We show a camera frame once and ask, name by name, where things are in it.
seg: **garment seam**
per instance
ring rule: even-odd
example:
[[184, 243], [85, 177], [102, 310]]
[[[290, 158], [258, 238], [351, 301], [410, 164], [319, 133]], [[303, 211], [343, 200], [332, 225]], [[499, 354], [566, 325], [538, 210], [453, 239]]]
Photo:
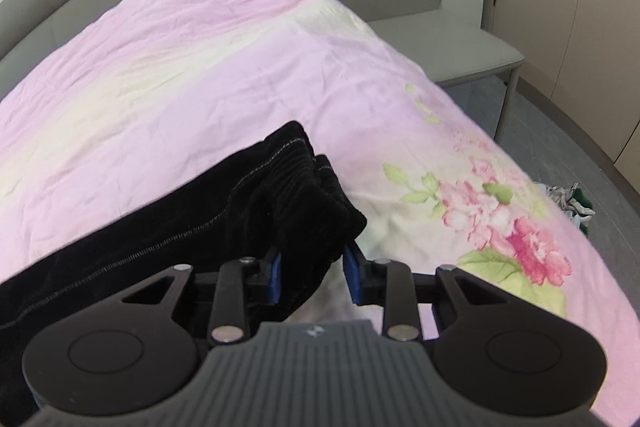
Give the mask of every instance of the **garment seam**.
[[276, 152], [274, 152], [273, 155], [271, 155], [271, 157], [266, 162], [262, 163], [261, 165], [259, 165], [256, 168], [252, 169], [252, 171], [250, 171], [247, 174], [245, 174], [240, 179], [240, 181], [238, 183], [236, 183], [236, 185], [234, 185], [234, 187], [229, 192], [229, 196], [226, 199], [226, 204], [225, 204], [224, 208], [219, 213], [217, 213], [214, 217], [209, 219], [208, 221], [202, 223], [201, 225], [198, 225], [197, 227], [194, 227], [193, 229], [187, 229], [187, 230], [185, 230], [183, 232], [176, 233], [176, 234], [174, 234], [174, 235], [172, 235], [170, 237], [167, 237], [166, 239], [163, 239], [162, 241], [159, 241], [158, 243], [152, 245], [151, 247], [143, 248], [142, 250], [139, 250], [136, 253], [133, 253], [133, 254], [127, 256], [124, 259], [120, 259], [119, 261], [114, 261], [113, 263], [109, 263], [109, 264], [101, 267], [100, 269], [95, 270], [94, 272], [90, 273], [89, 275], [87, 275], [85, 277], [82, 277], [82, 279], [79, 279], [79, 280], [77, 280], [75, 282], [67, 284], [66, 286], [62, 287], [60, 290], [56, 290], [55, 292], [53, 292], [51, 295], [45, 297], [44, 299], [41, 299], [40, 301], [38, 301], [36, 303], [33, 303], [32, 305], [26, 307], [23, 311], [20, 312], [20, 314], [18, 314], [18, 316], [14, 320], [0, 325], [0, 331], [7, 330], [8, 328], [12, 328], [16, 324], [20, 323], [21, 320], [23, 320], [31, 312], [36, 311], [39, 308], [42, 308], [44, 305], [48, 304], [53, 299], [55, 299], [55, 298], [65, 294], [65, 293], [67, 293], [69, 290], [78, 288], [78, 287], [82, 286], [83, 284], [86, 284], [86, 283], [92, 281], [96, 277], [99, 277], [100, 275], [103, 275], [104, 273], [107, 273], [108, 271], [112, 270], [113, 268], [117, 268], [117, 267], [123, 266], [123, 265], [125, 265], [127, 263], [130, 263], [131, 261], [135, 261], [136, 259], [139, 259], [140, 257], [145, 256], [146, 254], [148, 254], [148, 253], [150, 253], [152, 251], [159, 250], [160, 248], [163, 248], [166, 245], [170, 245], [171, 243], [174, 243], [175, 241], [180, 241], [181, 239], [184, 239], [185, 237], [191, 237], [194, 234], [197, 234], [197, 233], [202, 232], [203, 230], [206, 230], [211, 225], [213, 225], [213, 223], [215, 223], [215, 221], [220, 216], [222, 216], [226, 212], [226, 210], [228, 209], [229, 203], [231, 202], [231, 198], [233, 197], [233, 195], [235, 194], [235, 191], [238, 190], [238, 188], [240, 187], [241, 184], [243, 184], [245, 181], [247, 181], [247, 179], [249, 179], [251, 176], [253, 176], [256, 172], [260, 171], [261, 169], [264, 169], [267, 165], [272, 163], [274, 161], [274, 159], [276, 159], [276, 157], [278, 155], [280, 155], [287, 147], [290, 147], [294, 143], [298, 143], [298, 142], [304, 143], [305, 140], [303, 138], [294, 138], [293, 140], [288, 141], [286, 144], [284, 144], [282, 147], [280, 147]]

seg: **pink bedspread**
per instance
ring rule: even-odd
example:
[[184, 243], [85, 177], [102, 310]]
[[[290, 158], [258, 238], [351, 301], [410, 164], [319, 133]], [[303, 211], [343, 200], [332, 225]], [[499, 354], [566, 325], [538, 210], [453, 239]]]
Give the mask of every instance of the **pink bedspread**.
[[[335, 0], [124, 0], [47, 57], [0, 103], [0, 281], [289, 120], [366, 214], [370, 259], [455, 263], [564, 315], [607, 352], [594, 411], [615, 427], [640, 415], [638, 318], [600, 256]], [[380, 325], [335, 266], [292, 320], [355, 317]]]

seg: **gray floor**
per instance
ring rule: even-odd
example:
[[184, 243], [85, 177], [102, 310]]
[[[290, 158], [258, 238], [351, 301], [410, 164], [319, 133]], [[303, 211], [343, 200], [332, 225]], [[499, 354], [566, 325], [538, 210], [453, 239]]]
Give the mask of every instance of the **gray floor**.
[[[449, 96], [493, 136], [505, 86], [492, 76], [447, 89]], [[590, 240], [640, 315], [640, 216], [600, 168], [553, 121], [516, 93], [502, 148], [534, 180], [580, 183], [593, 202]]]

